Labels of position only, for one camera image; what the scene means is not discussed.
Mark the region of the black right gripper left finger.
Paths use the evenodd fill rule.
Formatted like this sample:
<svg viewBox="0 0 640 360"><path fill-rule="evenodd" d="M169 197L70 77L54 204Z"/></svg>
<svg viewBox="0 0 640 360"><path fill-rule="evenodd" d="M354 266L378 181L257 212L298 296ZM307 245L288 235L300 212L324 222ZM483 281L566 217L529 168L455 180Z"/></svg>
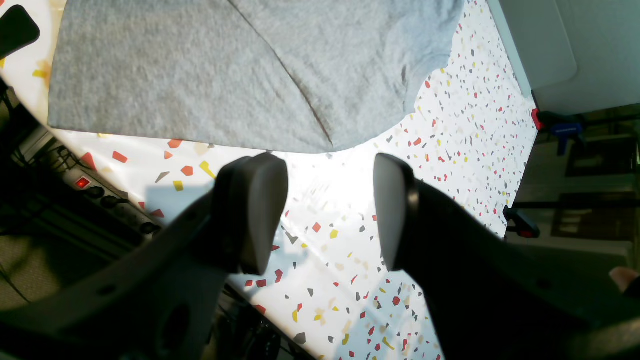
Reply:
<svg viewBox="0 0 640 360"><path fill-rule="evenodd" d="M272 153L222 167L153 239L54 296L1 312L3 360L199 360L231 274L263 275L288 196Z"/></svg>

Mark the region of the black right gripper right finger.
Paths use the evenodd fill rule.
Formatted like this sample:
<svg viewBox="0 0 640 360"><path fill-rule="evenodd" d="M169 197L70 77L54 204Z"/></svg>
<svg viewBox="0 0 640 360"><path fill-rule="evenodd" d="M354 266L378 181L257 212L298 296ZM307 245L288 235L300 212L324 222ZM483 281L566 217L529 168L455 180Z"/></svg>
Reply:
<svg viewBox="0 0 640 360"><path fill-rule="evenodd" d="M378 153L381 254L422 289L448 360L637 360L639 286L626 292L500 240L403 160Z"/></svg>

